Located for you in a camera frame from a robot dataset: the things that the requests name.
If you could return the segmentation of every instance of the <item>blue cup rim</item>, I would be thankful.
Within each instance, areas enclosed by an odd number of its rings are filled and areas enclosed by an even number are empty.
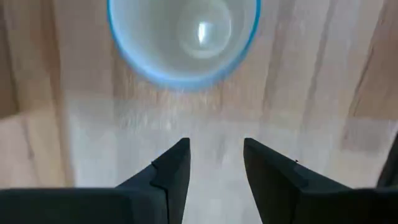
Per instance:
[[[230,76],[232,72],[241,64],[241,62],[246,58],[246,55],[249,52],[250,46],[253,43],[253,40],[257,33],[257,28],[259,25],[259,19],[261,14],[261,0],[253,0],[256,1],[256,15],[253,22],[253,27],[244,46],[243,50],[239,53],[239,55],[225,68],[217,71],[216,73],[212,73],[209,75],[199,76],[199,77],[170,77],[166,74],[159,74],[159,73],[149,73],[144,71],[144,69],[138,65],[132,56],[122,47],[118,36],[114,30],[112,17],[111,17],[111,10],[110,4],[113,0],[107,0],[107,14],[108,14],[108,22],[111,29],[112,37],[116,43],[117,48],[119,49],[123,58],[128,62],[128,64],[138,72],[138,74],[147,78],[150,82],[155,85],[158,85],[163,88],[174,89],[174,90],[202,90],[204,88],[209,88],[214,84],[224,80],[226,77]]]

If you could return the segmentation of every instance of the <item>wood grain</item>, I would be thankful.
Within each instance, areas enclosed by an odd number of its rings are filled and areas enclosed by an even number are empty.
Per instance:
[[[3,1],[0,1],[0,119],[17,113]]]
[[[188,93],[161,89],[125,62],[109,33],[106,0],[5,0],[7,71],[22,111],[8,126],[23,141],[0,136],[0,152],[23,162],[16,175],[28,177],[0,175],[0,184],[73,177],[76,186],[115,186],[190,137],[184,222],[259,223],[242,160],[243,139],[253,137],[350,187],[373,186],[398,130],[397,7],[393,0],[263,0],[239,68]]]
[[[66,185],[52,76],[59,75],[50,0],[5,0],[12,70],[40,186]]]
[[[351,108],[357,118],[398,119],[398,2],[386,0]]]
[[[79,186],[116,185],[113,43],[106,1],[55,0],[65,134]]]

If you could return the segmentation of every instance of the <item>table surface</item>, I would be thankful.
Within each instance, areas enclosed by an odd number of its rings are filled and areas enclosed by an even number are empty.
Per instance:
[[[263,0],[245,61],[195,93],[157,88],[126,64],[105,0],[0,5],[1,76],[14,88],[0,91],[18,104],[0,120],[2,187],[115,186],[190,137],[184,222],[258,223],[245,137],[366,187],[398,130],[394,0]]]

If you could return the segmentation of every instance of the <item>wooden table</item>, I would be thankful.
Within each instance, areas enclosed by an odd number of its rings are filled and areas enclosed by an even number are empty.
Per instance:
[[[198,93],[159,89],[131,70],[109,33],[105,0],[0,4],[8,49],[0,58],[9,62],[0,76],[14,87],[0,87],[8,93],[0,99],[19,108],[0,121],[4,187],[115,186],[190,137],[184,222],[259,222],[244,137],[365,187],[398,130],[395,0],[263,0],[248,57]]]

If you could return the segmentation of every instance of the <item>blurred cup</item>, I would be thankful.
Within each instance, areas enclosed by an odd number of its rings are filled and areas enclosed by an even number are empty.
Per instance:
[[[113,37],[140,74],[196,90],[229,75],[256,33],[261,0],[108,0]]]

